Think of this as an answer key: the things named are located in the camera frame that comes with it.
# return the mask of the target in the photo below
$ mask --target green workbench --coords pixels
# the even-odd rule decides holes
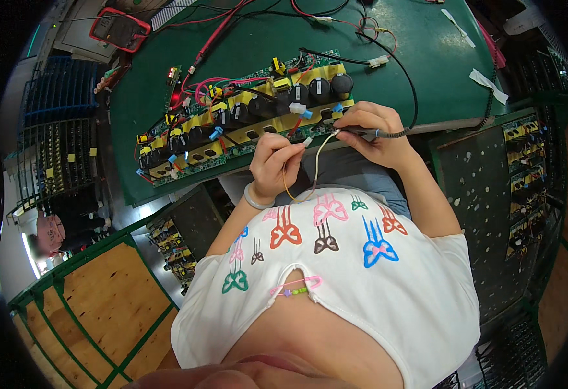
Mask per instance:
[[[211,2],[232,7],[236,0]],[[334,1],[300,1],[306,12],[331,9]],[[256,0],[242,12],[264,9],[272,0]],[[471,48],[457,28],[440,11],[450,11],[457,23],[476,44]],[[290,2],[283,0],[272,10],[293,12]],[[193,9],[185,9],[172,22],[185,18]],[[412,77],[419,99],[417,124],[477,118],[484,115],[489,89],[469,79],[473,68],[491,78],[493,63],[476,20],[463,0],[450,0],[438,5],[424,0],[376,0],[367,9],[368,16],[389,28],[398,39],[396,54]],[[198,9],[189,20],[210,18],[212,11]],[[339,19],[357,23],[362,7],[355,0],[336,14]],[[113,151],[118,174],[124,190],[126,205],[139,206],[155,198],[179,190],[186,183],[174,182],[154,189],[135,174],[133,160],[135,136],[144,133],[163,115],[165,84],[171,66],[182,65],[183,72],[193,63],[195,55],[219,25],[219,21],[171,27],[152,36],[133,58],[132,69],[119,82],[111,96]],[[394,40],[389,34],[380,35],[380,42],[389,47]],[[268,66],[273,57],[284,60],[299,55],[297,48],[311,50],[340,50],[343,57],[369,59],[383,52],[378,46],[362,41],[352,26],[344,23],[322,25],[303,18],[279,15],[260,15],[244,19],[235,26],[198,68],[191,82],[208,77],[242,77]],[[356,101],[368,100],[391,106],[400,113],[405,126],[413,115],[412,92],[396,61],[371,70],[368,66],[346,64],[347,73],[355,82]],[[492,115],[504,114],[506,107],[494,100]],[[237,158],[247,164],[250,156]],[[221,174],[220,169],[210,173]]]

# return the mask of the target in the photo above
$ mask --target person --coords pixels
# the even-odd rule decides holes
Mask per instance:
[[[58,252],[74,252],[92,243],[94,229],[109,227],[111,219],[65,214],[44,216],[44,211],[38,210],[36,221],[37,235],[30,234],[28,243],[34,248],[37,256],[49,257]]]
[[[334,123],[347,126],[403,130],[368,102]],[[479,304],[450,204],[405,136],[336,136],[354,150],[321,153],[316,191],[272,208],[283,178],[301,165],[314,176],[314,158],[259,139],[254,181],[195,268],[170,352],[129,387],[429,389],[466,361]]]

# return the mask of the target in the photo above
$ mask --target white t-shirt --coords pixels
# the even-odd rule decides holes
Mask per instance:
[[[314,278],[270,293],[297,268]],[[463,235],[429,238],[365,192],[323,188],[261,212],[226,254],[198,262],[171,327],[179,365],[220,363],[277,294],[304,286],[384,348],[405,389],[449,376],[480,336]]]

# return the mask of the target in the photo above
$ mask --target lips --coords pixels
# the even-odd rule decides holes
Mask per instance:
[[[265,365],[273,366],[278,369],[284,369],[292,371],[294,373],[305,375],[304,371],[302,371],[296,365],[292,364],[291,362],[288,362],[283,358],[274,357],[272,355],[265,355],[265,354],[252,355],[250,357],[246,357],[238,361],[238,363],[247,363],[247,362],[262,362]]]

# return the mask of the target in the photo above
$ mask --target red multimeter case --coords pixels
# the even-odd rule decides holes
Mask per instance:
[[[90,37],[112,44],[120,50],[134,53],[150,34],[151,27],[148,23],[115,8],[106,7],[98,16],[102,18],[94,21]]]

